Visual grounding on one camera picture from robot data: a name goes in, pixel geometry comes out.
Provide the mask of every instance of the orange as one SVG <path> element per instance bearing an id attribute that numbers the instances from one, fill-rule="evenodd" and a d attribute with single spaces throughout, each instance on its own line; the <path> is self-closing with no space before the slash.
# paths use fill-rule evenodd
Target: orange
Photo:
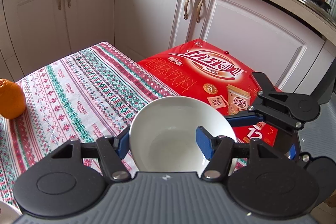
<path id="1" fill-rule="evenodd" d="M 0 115 L 7 119 L 19 117 L 26 108 L 26 97 L 16 83 L 0 79 Z"/>

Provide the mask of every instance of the cabinet panel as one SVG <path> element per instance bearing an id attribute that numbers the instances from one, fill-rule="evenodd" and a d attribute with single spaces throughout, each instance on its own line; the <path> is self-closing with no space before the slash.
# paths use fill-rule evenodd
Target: cabinet panel
<path id="1" fill-rule="evenodd" d="M 12 75 L 9 73 L 5 60 L 3 59 L 1 53 L 0 53 L 0 78 L 13 81 Z"/>
<path id="2" fill-rule="evenodd" d="M 0 0 L 0 50 L 4 60 L 15 54 L 11 38 L 9 36 L 2 0 Z"/>
<path id="3" fill-rule="evenodd" d="M 114 0 L 65 0 L 72 53 L 102 41 L 114 45 Z"/>
<path id="4" fill-rule="evenodd" d="M 134 61 L 186 42 L 194 0 L 115 0 L 115 46 Z"/>
<path id="5" fill-rule="evenodd" d="M 330 65 L 333 63 L 336 57 L 336 46 L 327 40 L 319 55 L 317 56 L 315 62 L 311 66 L 309 72 L 300 83 L 295 93 L 303 93 L 310 95 L 313 90 L 320 83 Z"/>
<path id="6" fill-rule="evenodd" d="M 5 62 L 10 74 L 13 77 L 14 82 L 17 82 L 24 77 L 20 64 L 16 58 L 16 55 L 11 56 Z"/>
<path id="7" fill-rule="evenodd" d="M 272 83 L 294 92 L 324 41 L 262 0 L 205 0 L 189 40 L 201 38 L 239 59 Z"/>
<path id="8" fill-rule="evenodd" d="M 3 4 L 25 75 L 71 53 L 63 0 L 3 0 Z"/>

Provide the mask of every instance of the white plate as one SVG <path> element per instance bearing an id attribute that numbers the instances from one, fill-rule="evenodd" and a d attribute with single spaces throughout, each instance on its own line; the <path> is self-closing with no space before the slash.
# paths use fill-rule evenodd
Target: white plate
<path id="1" fill-rule="evenodd" d="M 130 149 L 135 164 L 145 172 L 189 172 L 200 176 L 208 165 L 195 132 L 203 126 L 212 136 L 236 142 L 228 121 L 210 105 L 190 97 L 159 98 L 143 107 L 130 128 Z M 230 173 L 234 170 L 233 159 Z"/>

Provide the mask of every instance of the table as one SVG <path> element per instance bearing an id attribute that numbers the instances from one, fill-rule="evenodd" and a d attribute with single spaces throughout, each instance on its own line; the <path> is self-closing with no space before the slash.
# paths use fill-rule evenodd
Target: table
<path id="1" fill-rule="evenodd" d="M 26 110 L 14 120 L 0 118 L 0 195 L 14 205 L 16 178 L 66 140 L 117 136 L 144 105 L 178 95 L 107 42 L 17 83 L 26 95 Z M 84 159 L 84 164 L 100 171 L 97 160 Z M 137 171 L 130 152 L 123 164 L 132 175 Z"/>

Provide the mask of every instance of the red gift box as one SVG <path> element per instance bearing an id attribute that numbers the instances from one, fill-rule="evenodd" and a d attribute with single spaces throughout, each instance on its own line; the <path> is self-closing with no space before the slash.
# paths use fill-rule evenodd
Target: red gift box
<path id="1" fill-rule="evenodd" d="M 251 70 L 229 52 L 196 39 L 138 62 L 175 90 L 217 109 L 223 115 L 247 110 L 260 90 Z M 277 129 L 259 122 L 233 128 L 238 141 L 260 138 L 273 146 Z"/>

